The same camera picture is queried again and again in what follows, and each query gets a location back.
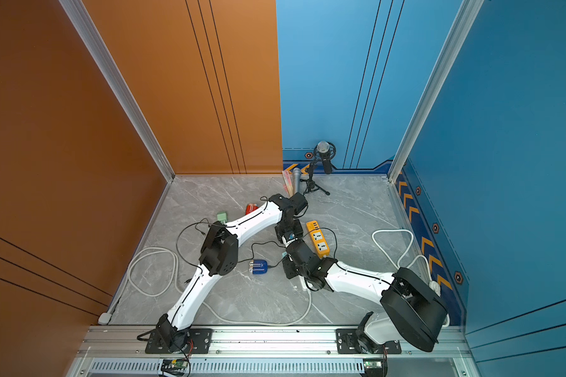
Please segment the yellow power strip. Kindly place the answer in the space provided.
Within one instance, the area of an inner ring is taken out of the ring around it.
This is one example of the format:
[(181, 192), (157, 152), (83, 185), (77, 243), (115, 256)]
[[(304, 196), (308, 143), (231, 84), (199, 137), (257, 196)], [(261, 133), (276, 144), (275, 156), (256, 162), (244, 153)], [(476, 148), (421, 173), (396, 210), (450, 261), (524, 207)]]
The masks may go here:
[(308, 233), (312, 239), (316, 254), (319, 258), (330, 255), (330, 246), (325, 239), (321, 226), (317, 221), (308, 221), (306, 223)]

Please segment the blue electric shaver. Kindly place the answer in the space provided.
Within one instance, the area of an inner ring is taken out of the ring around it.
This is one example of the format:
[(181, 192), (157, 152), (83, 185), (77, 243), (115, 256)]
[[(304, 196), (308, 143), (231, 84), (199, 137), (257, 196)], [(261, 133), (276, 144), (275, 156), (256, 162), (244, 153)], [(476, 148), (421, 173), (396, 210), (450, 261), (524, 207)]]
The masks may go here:
[(267, 273), (269, 265), (266, 260), (253, 259), (249, 262), (248, 271), (254, 275), (262, 275)]

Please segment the red electric shaver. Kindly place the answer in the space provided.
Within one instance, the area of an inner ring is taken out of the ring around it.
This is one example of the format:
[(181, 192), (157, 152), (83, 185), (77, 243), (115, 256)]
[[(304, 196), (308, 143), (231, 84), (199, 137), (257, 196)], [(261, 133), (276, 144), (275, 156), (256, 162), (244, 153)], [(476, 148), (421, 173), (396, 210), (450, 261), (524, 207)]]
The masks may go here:
[(257, 210), (258, 208), (259, 208), (259, 206), (257, 204), (248, 204), (245, 208), (245, 213), (247, 215), (249, 215), (252, 212), (254, 212), (255, 210)]

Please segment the green USB charger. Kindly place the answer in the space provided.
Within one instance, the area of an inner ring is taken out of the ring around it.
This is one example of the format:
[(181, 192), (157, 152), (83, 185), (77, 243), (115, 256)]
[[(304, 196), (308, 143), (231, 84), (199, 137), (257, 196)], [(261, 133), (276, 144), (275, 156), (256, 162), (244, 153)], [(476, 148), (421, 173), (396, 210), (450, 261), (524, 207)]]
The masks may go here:
[(225, 211), (223, 212), (219, 212), (217, 214), (217, 220), (220, 221), (223, 224), (226, 224), (228, 222), (228, 215)]

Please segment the white power strip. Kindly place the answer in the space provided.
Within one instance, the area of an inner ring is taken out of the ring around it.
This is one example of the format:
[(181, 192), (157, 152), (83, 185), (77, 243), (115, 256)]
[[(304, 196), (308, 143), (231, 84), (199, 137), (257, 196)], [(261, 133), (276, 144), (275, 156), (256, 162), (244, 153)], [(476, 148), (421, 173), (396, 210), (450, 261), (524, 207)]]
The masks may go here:
[(301, 288), (305, 291), (305, 292), (309, 292), (309, 287), (307, 286), (307, 282), (306, 279), (303, 276), (299, 277), (300, 280), (300, 286)]

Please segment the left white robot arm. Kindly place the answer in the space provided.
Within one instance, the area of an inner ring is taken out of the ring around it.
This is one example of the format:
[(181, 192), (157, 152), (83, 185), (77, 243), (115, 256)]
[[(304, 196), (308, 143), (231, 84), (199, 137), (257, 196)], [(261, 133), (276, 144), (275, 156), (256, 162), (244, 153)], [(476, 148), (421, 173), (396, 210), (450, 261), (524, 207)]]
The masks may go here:
[(237, 220), (210, 225), (190, 283), (156, 325), (155, 333), (169, 353), (188, 351), (187, 331), (210, 290), (237, 266), (239, 247), (269, 226), (275, 227), (278, 241), (285, 246), (300, 240), (302, 229), (297, 217), (307, 207), (308, 202), (301, 193), (289, 198), (275, 194), (258, 209)]

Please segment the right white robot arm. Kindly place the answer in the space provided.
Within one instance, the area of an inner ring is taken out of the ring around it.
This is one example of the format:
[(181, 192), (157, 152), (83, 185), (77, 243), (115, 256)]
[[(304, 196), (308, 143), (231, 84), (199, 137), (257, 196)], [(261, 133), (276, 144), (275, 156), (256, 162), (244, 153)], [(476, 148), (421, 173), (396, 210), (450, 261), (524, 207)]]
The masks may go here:
[(352, 347), (358, 352), (383, 353), (386, 344), (400, 340), (424, 352), (435, 348), (447, 305), (412, 270), (376, 273), (335, 258), (321, 259), (303, 240), (288, 243), (286, 252), (286, 274), (302, 277), (309, 289), (347, 293), (382, 306), (381, 313), (369, 312), (355, 329)]

